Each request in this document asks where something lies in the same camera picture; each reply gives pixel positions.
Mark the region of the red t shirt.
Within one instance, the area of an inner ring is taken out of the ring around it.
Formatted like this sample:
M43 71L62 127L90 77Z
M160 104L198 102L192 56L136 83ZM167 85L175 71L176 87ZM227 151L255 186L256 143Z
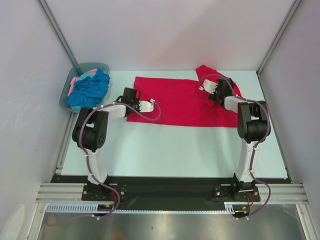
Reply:
M132 113L127 117L128 122L182 127L236 128L238 125L237 114L210 100L210 94L200 91L196 80L137 76L133 88L141 92L142 100L153 99L160 106L143 115L151 119L159 116L159 119L149 121Z

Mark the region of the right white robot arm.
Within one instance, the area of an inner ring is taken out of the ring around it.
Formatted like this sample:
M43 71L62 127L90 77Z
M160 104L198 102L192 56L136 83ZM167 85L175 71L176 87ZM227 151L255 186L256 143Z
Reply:
M265 101L244 98L235 92L235 84L230 78L219 78L217 82L204 80L203 90L209 93L209 99L223 109L236 113L237 132L241 138L241 153L235 172L238 182L230 188L231 196L242 201L249 194L243 183L255 180L256 161L260 145L271 132L271 121Z

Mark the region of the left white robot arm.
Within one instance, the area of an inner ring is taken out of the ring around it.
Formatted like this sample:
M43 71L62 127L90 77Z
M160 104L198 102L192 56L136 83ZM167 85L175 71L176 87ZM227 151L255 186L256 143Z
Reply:
M82 107L79 111L72 140L83 150L88 170L88 181L94 184L93 194L100 200L110 196L111 188L104 184L108 178L107 168L100 156L100 149L107 139L108 124L129 114L140 112L141 92L126 87L115 102L96 108Z

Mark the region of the blue t shirt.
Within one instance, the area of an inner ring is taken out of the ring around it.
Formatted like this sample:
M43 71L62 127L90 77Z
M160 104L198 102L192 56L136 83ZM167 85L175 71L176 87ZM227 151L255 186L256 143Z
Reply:
M91 98L91 106L85 106L94 108L99 105L103 98L106 96L110 83L110 76L105 74L102 69L97 68L96 74L91 78L91 84L88 88L88 96Z

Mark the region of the light teal t shirt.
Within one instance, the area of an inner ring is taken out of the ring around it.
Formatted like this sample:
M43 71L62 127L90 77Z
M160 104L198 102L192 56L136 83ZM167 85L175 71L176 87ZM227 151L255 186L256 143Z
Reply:
M89 71L71 79L66 102L72 109L80 109L81 107L90 107L92 105L88 90L92 83L91 78L94 75Z

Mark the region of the pink t shirt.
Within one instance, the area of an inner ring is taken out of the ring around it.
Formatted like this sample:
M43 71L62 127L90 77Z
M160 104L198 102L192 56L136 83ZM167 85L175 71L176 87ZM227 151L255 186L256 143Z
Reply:
M76 82L82 81L87 77L92 78L97 73L97 71L98 71L98 69L94 68L94 69L91 69L91 70L83 73L79 77L77 77L77 76L73 77L71 82L70 82L70 88L69 88L67 96L69 96L74 91L74 85L75 85Z

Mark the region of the translucent blue plastic basket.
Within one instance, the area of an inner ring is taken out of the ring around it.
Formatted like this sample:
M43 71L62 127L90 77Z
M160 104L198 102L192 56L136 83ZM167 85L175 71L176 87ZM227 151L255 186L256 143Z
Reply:
M65 110L67 110L69 112L73 112L73 113L78 113L80 111L79 109L72 108L67 103L67 97L68 97L68 93L69 93L69 90L71 87L71 82L74 77L79 77L82 74L84 74L90 70L93 70L93 69L102 69L103 72L107 75L110 73L110 68L106 64L99 63L99 62L79 63L70 69L68 76L66 78L64 87L62 89L60 99L59 99L59 105L62 109L65 109Z

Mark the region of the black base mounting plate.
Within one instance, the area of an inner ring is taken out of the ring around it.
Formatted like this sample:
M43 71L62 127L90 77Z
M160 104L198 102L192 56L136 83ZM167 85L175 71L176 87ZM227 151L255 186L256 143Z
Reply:
M236 192L232 178L109 176L106 184L120 196L118 209L125 211L202 212L224 209L226 202L239 205L252 200L264 204L276 187L289 179L262 178L249 192Z

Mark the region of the right aluminium corner post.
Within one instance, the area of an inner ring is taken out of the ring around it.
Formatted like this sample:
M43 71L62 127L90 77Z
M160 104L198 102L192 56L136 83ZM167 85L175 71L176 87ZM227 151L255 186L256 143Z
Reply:
M274 51L276 50L278 44L280 43L282 37L284 36L286 30L288 29L291 21L293 20L296 12L298 11L301 3L303 2L303 0L294 0L288 10L288 12L285 15L285 18L283 19L278 31L275 34L275 37L273 38L266 54L264 55L260 65L257 68L257 76L259 77L263 70L265 69L265 67L267 66L270 58L272 57Z

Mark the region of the aluminium corner post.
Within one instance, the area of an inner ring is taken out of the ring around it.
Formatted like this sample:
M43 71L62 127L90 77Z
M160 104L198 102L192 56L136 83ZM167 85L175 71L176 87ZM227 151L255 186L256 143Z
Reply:
M78 64L71 47L68 44L68 41L63 34L58 21L56 20L48 2L46 0L36 0L37 4L39 5L44 17L48 21L49 26L51 27L54 35L56 36L60 46L62 47L64 53L66 54L68 60L70 61L72 66Z
M280 43L282 37L284 36L286 30L288 29L291 21L293 20L296 12L298 11L301 3L303 2L303 0L294 0L288 10L288 12L285 15L285 18L283 19L278 31L275 34L275 37L273 38L266 54L264 55L260 65L257 68L257 76L259 77L263 70L265 69L265 67L267 66L270 58L272 57L274 51L276 50L278 44Z

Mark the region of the left aluminium corner post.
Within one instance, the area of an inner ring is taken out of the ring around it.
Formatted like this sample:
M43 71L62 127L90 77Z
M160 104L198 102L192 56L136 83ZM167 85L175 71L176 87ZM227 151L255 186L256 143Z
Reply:
M68 60L70 61L72 66L78 64L71 47L68 44L68 41L63 34L58 21L56 20L48 2L46 0L36 0L37 4L39 5L44 17L48 21L49 26L51 27L54 35L56 36L60 46L62 47L64 53L66 54Z

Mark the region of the aluminium front rail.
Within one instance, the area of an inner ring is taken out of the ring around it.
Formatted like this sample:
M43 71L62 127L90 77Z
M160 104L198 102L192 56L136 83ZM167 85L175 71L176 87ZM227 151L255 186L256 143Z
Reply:
M119 200L205 200L222 203L257 204L307 204L308 198L301 184L257 184L256 189L248 192L231 193L227 184L113 184L120 195ZM85 183L43 183L36 196L38 203L77 203L110 202L113 195L110 190L91 190Z

